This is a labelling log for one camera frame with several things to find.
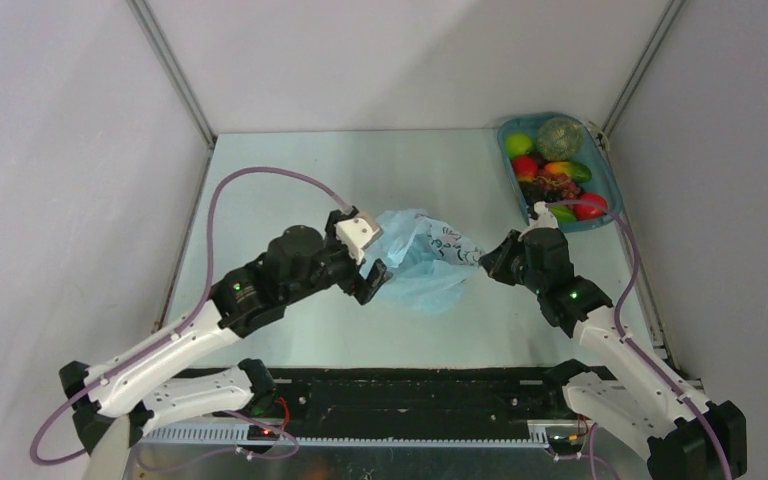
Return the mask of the light blue printed plastic bag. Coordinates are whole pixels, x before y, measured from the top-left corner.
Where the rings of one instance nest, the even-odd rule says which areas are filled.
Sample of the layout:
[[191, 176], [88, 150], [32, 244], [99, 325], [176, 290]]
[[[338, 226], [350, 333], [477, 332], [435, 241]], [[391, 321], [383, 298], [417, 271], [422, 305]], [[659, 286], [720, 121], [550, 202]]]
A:
[[381, 261], [390, 279], [374, 301], [428, 315], [451, 310], [478, 272], [485, 250], [423, 209], [386, 211], [377, 222], [382, 234], [368, 248], [367, 259]]

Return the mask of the red fake grape bunch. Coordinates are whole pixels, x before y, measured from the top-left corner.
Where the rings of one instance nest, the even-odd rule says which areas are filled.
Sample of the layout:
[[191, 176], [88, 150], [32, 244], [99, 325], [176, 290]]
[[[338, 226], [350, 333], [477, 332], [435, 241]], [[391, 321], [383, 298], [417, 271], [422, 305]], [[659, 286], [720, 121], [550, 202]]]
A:
[[566, 174], [539, 175], [535, 179], [541, 198], [547, 203], [563, 200], [577, 200], [583, 194], [582, 188]]

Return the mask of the dark purple fake grape bunch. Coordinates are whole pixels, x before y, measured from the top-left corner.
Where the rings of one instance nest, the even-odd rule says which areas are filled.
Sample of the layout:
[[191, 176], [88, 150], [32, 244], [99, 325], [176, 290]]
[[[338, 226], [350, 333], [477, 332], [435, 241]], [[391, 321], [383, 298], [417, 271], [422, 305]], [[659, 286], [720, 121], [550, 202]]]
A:
[[554, 191], [548, 191], [537, 183], [522, 182], [519, 184], [526, 205], [531, 208], [537, 202], [554, 203], [559, 196]]

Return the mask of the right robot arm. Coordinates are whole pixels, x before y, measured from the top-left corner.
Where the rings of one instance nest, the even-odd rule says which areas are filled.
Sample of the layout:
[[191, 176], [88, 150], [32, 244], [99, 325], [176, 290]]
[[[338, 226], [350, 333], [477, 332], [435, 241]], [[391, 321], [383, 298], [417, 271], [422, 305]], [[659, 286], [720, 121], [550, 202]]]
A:
[[748, 469], [746, 418], [731, 401], [712, 402], [621, 322], [619, 308], [578, 275], [557, 228], [512, 230], [479, 264], [488, 277], [535, 294], [550, 326], [591, 351], [621, 384], [615, 390], [577, 360], [551, 369], [541, 392], [556, 418], [573, 412], [622, 441], [654, 479], [737, 479]]

